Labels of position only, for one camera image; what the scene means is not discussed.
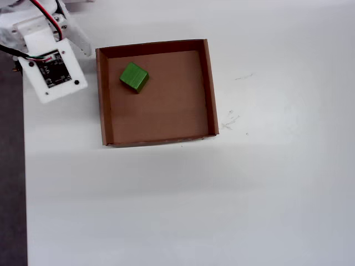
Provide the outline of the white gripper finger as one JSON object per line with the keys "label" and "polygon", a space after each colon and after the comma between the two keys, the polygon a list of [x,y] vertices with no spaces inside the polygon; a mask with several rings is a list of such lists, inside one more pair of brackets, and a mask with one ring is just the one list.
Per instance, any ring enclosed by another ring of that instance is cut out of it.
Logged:
{"label": "white gripper finger", "polygon": [[89,38],[72,17],[67,17],[65,36],[75,44],[86,56],[92,55],[92,45]]}

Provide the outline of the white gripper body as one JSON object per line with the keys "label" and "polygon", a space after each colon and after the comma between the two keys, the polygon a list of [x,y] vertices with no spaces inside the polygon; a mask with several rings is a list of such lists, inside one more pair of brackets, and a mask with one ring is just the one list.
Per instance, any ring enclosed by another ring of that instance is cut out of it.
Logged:
{"label": "white gripper body", "polygon": [[52,14],[54,23],[40,11],[13,12],[11,21],[11,37],[16,42],[30,39],[58,42],[60,33],[65,35],[67,19],[59,13]]}

